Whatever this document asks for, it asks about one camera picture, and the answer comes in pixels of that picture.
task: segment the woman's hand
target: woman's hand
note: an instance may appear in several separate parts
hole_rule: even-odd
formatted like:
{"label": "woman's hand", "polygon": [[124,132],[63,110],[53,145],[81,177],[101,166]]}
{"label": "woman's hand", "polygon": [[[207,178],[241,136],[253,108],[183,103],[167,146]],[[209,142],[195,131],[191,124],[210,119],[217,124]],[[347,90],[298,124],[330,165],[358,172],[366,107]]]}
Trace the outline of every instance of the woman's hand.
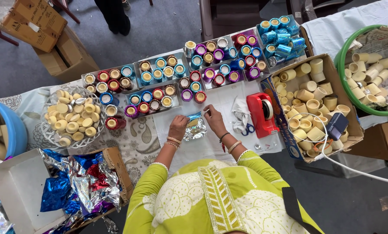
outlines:
{"label": "woman's hand", "polygon": [[168,136],[182,141],[189,120],[190,118],[188,118],[187,116],[181,114],[177,115],[171,122],[170,130],[168,131]]}
{"label": "woman's hand", "polygon": [[221,138],[225,133],[227,133],[226,126],[224,126],[223,117],[220,112],[218,112],[213,105],[206,106],[203,111],[207,111],[204,114],[204,117],[209,123],[210,128],[217,135],[218,138]]}

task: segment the blue scissors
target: blue scissors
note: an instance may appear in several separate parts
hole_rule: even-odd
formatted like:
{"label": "blue scissors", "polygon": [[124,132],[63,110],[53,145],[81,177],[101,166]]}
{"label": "blue scissors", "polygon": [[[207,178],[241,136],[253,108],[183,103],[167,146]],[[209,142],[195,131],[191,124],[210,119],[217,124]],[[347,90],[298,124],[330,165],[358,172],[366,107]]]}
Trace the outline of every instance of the blue scissors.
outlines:
{"label": "blue scissors", "polygon": [[246,129],[244,131],[246,131],[246,134],[243,134],[243,132],[242,132],[242,135],[247,136],[247,135],[249,135],[249,133],[254,133],[255,132],[255,127],[253,127],[253,125],[247,123],[246,124]]}

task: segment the silver tray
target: silver tray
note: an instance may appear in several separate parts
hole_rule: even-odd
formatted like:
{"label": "silver tray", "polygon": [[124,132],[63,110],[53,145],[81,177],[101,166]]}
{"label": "silver tray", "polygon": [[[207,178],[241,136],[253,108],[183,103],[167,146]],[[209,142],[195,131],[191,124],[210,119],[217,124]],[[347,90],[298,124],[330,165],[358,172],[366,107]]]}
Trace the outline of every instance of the silver tray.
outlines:
{"label": "silver tray", "polygon": [[260,72],[259,73],[259,77],[255,78],[255,79],[250,79],[246,74],[247,72],[249,72],[249,69],[247,70],[244,70],[244,74],[245,74],[245,77],[246,77],[246,80],[247,81],[252,81],[252,80],[257,80],[257,79],[260,79],[260,78],[267,78],[271,75],[271,73],[269,72],[269,64],[268,62],[266,61],[265,59],[265,56],[264,56],[264,45],[262,43],[262,40],[260,39],[259,37],[259,33],[258,33],[258,30],[256,28],[250,28],[250,29],[246,29],[246,30],[243,30],[243,31],[240,31],[240,32],[235,32],[235,33],[232,33],[230,34],[231,36],[231,39],[232,41],[234,42],[234,40],[236,40],[236,37],[239,35],[239,34],[243,34],[245,35],[246,37],[250,36],[250,35],[254,35],[256,37],[256,41],[257,41],[257,45],[255,45],[255,47],[259,47],[261,50],[262,50],[262,54],[261,56],[259,56],[258,58],[256,58],[256,63],[252,66],[254,67],[259,61],[264,61],[266,63],[266,68],[264,69],[263,72]]}
{"label": "silver tray", "polygon": [[[289,19],[290,19],[289,24],[288,24],[288,27],[293,26],[293,25],[299,26],[299,25],[297,25],[297,23],[296,23],[296,21],[295,21],[293,15],[287,15],[287,16],[288,16]],[[263,55],[263,52],[264,52],[264,49],[263,49],[263,48],[266,48],[266,45],[263,44],[262,39],[261,39],[261,35],[259,34],[259,24],[256,24],[255,30],[256,30],[256,34],[258,35],[258,36],[256,36],[256,37],[258,38],[258,43],[259,43],[260,45],[263,45],[263,47],[261,47],[261,49],[262,49],[262,57],[263,57],[264,61],[266,62],[267,67],[269,67],[269,72],[270,72],[270,73],[274,73],[274,72],[278,71],[279,69],[281,69],[281,68],[283,68],[283,67],[286,67],[286,66],[288,66],[288,65],[294,64],[294,63],[296,63],[296,62],[299,62],[299,61],[304,60],[304,59],[307,58],[307,56],[306,56],[305,53],[304,53],[303,55],[301,55],[301,56],[299,56],[299,57],[297,57],[297,58],[295,58],[295,59],[293,59],[293,60],[290,60],[290,61],[281,63],[281,64],[279,64],[279,65],[277,65],[277,66],[274,66],[274,67],[270,67],[270,66],[269,66],[269,63],[268,63],[268,60],[267,60],[266,57]],[[299,37],[300,37],[299,35],[295,35],[295,36],[293,36],[293,37],[291,37],[291,38],[299,38]]]}
{"label": "silver tray", "polygon": [[151,110],[149,109],[149,112],[147,114],[142,114],[140,113],[138,116],[136,116],[134,119],[137,119],[137,118],[140,118],[140,117],[143,117],[143,116],[146,116],[146,115],[151,115],[151,114],[156,114],[156,113],[160,113],[160,112],[164,112],[164,111],[167,111],[167,110],[171,110],[171,109],[175,109],[175,108],[179,108],[182,106],[182,98],[181,98],[181,92],[180,92],[180,88],[178,87],[178,83],[177,82],[174,82],[174,83],[170,83],[170,84],[164,84],[164,85],[157,85],[155,87],[152,87],[152,88],[148,88],[148,89],[144,89],[144,90],[139,90],[139,91],[136,91],[136,92],[133,92],[133,93],[127,93],[125,95],[126,97],[126,102],[127,104],[130,103],[129,99],[130,99],[130,96],[132,96],[133,94],[137,94],[137,95],[141,95],[143,92],[145,91],[149,91],[149,92],[153,92],[154,89],[161,89],[163,92],[165,90],[165,87],[168,86],[168,85],[172,85],[174,88],[175,88],[175,95],[172,98],[172,101],[173,101],[173,104],[172,104],[172,107],[163,107],[161,105],[161,108],[157,111],[155,110]]}
{"label": "silver tray", "polygon": [[226,86],[226,85],[231,85],[231,84],[236,84],[236,83],[239,83],[239,82],[242,82],[245,80],[245,73],[243,72],[243,70],[237,70],[237,72],[239,73],[239,81],[238,82],[230,82],[227,78],[228,75],[226,75],[224,77],[224,83],[220,86],[215,86],[213,84],[213,82],[210,82],[210,83],[207,83],[203,77],[204,77],[204,72],[206,71],[206,69],[208,68],[211,68],[214,70],[214,73],[215,74],[218,74],[219,71],[220,71],[220,66],[222,66],[223,64],[227,64],[230,66],[230,62],[233,61],[235,59],[232,59],[232,60],[226,60],[224,62],[221,62],[221,63],[218,63],[218,64],[215,64],[213,66],[209,66],[209,67],[205,67],[203,69],[200,69],[199,72],[201,74],[201,85],[202,85],[202,90],[205,90],[205,91],[208,91],[208,90],[212,90],[212,89],[217,89],[217,88],[220,88],[220,87],[223,87],[223,86]]}
{"label": "silver tray", "polygon": [[[166,59],[168,58],[168,56],[170,56],[170,55],[173,55],[173,56],[176,57],[176,59],[177,59],[177,64],[182,64],[182,65],[184,65],[184,67],[185,67],[185,72],[184,72],[183,77],[190,76],[190,72],[189,72],[189,70],[188,70],[188,64],[187,64],[187,61],[186,61],[186,59],[185,59],[184,53],[183,53],[183,52],[169,53],[169,54],[165,54],[165,55],[163,55],[163,56],[158,56],[158,57],[154,57],[154,58],[151,58],[151,59],[141,60],[141,61],[138,61],[138,62],[134,62],[134,63],[133,63],[133,65],[134,65],[134,67],[135,67],[135,74],[136,74],[136,79],[135,79],[135,80],[138,82],[138,85],[139,85],[140,88],[142,88],[142,87],[147,87],[147,88],[149,87],[149,88],[150,88],[150,87],[155,86],[155,85],[160,85],[161,82],[157,82],[155,79],[152,79],[151,84],[149,84],[149,85],[143,85],[143,84],[141,83],[141,81],[140,81],[141,75],[142,75],[142,70],[140,70],[139,64],[140,64],[142,61],[148,61],[148,62],[151,64],[151,69],[149,70],[149,72],[152,73],[152,71],[153,71],[154,69],[157,68],[157,67],[155,66],[156,60],[159,59],[159,58],[163,58],[163,59],[166,60]],[[177,77],[177,76],[175,75],[175,73],[174,73],[174,76],[172,77],[171,80],[177,80],[177,79],[179,79],[179,78],[180,78],[180,77]],[[169,81],[169,80],[168,80],[167,78],[165,78],[165,76],[163,76],[162,82],[166,82],[166,81]]]}
{"label": "silver tray", "polygon": [[[210,42],[210,41],[213,41],[213,42],[215,42],[215,43],[217,44],[217,40],[220,39],[220,38],[225,38],[225,39],[227,40],[227,48],[234,47],[233,41],[231,40],[230,36],[228,36],[228,35],[223,36],[223,37],[219,37],[219,38],[215,38],[215,39],[213,39],[213,40],[209,40],[209,41],[206,41],[206,42],[201,42],[201,43],[199,43],[199,44],[206,45],[207,42]],[[201,66],[200,66],[199,69],[193,69],[193,68],[191,67],[191,58],[186,57],[186,59],[187,59],[187,63],[188,63],[188,66],[189,66],[188,68],[189,68],[190,72],[192,72],[192,71],[197,71],[197,70],[200,70],[200,69],[202,69],[202,68],[209,68],[209,67],[211,67],[211,66],[213,66],[213,65],[216,64],[216,63],[212,63],[210,66],[206,66],[206,65],[204,65],[204,64],[201,64]],[[226,61],[226,60],[223,58],[223,59],[222,59],[219,63],[217,63],[217,64],[223,64],[223,61]]]}
{"label": "silver tray", "polygon": [[[109,73],[112,69],[116,68],[118,69],[119,71],[122,70],[122,67],[125,67],[125,66],[129,66],[131,67],[134,71],[135,71],[135,68],[133,66],[133,64],[126,64],[126,65],[123,65],[123,66],[119,66],[119,67],[112,67],[112,68],[109,68],[109,69],[104,69],[104,70],[100,70],[100,71],[97,71],[97,72],[88,72],[86,74],[82,74],[81,75],[81,81],[83,82],[83,87],[86,87],[87,84],[84,80],[84,78],[86,77],[87,74],[93,74],[95,77],[96,77],[96,81],[94,82],[94,86],[96,86],[96,84],[98,83],[98,80],[97,80],[97,75],[99,74],[99,72],[101,71],[105,71],[107,73]],[[132,84],[133,84],[133,89],[132,90],[127,90],[127,89],[122,89],[122,92],[120,93],[129,93],[129,92],[134,92],[135,90],[138,90],[139,89],[139,85],[138,83],[136,82],[136,78],[131,80]]]}

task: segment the white box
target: white box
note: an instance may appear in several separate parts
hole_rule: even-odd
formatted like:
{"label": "white box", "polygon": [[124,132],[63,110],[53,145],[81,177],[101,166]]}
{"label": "white box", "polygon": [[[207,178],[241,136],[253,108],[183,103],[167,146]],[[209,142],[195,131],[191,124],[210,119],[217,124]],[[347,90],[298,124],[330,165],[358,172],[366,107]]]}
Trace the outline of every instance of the white box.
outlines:
{"label": "white box", "polygon": [[49,177],[37,149],[0,163],[0,201],[16,234],[42,234],[65,220],[62,209],[40,212]]}

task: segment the woven silver basket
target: woven silver basket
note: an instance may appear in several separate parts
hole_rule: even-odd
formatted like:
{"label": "woven silver basket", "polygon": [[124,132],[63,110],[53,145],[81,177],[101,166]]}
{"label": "woven silver basket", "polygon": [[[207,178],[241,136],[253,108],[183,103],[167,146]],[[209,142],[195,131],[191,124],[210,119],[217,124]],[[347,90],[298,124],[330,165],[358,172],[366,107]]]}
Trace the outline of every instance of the woven silver basket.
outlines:
{"label": "woven silver basket", "polygon": [[54,140],[55,130],[53,130],[51,128],[51,125],[45,119],[45,114],[48,113],[48,107],[51,106],[51,105],[56,105],[57,104],[58,98],[57,98],[56,92],[52,93],[51,96],[46,100],[46,102],[44,104],[44,107],[42,109],[42,114],[41,114],[41,131],[44,134],[44,137],[46,139],[48,139],[51,143],[53,143],[54,145],[56,145],[58,147],[67,148],[67,149],[70,149],[70,148],[77,149],[77,148],[81,148],[81,147],[87,146],[87,144],[93,142],[100,135],[100,132],[104,128],[104,122],[106,120],[106,114],[104,113],[103,105],[100,103],[99,98],[95,94],[90,93],[90,91],[88,91],[87,89],[85,89],[83,87],[80,87],[80,86],[70,86],[70,87],[62,88],[61,90],[67,91],[67,92],[69,92],[71,94],[79,93],[84,98],[90,98],[91,97],[93,99],[93,104],[94,105],[98,105],[100,107],[100,110],[101,110],[101,112],[100,112],[100,123],[99,123],[98,127],[96,128],[97,133],[96,133],[96,135],[94,135],[92,137],[84,135],[84,138],[81,141],[73,141],[73,140],[71,140],[71,145],[68,146],[68,147],[63,147],[58,142],[56,142]]}

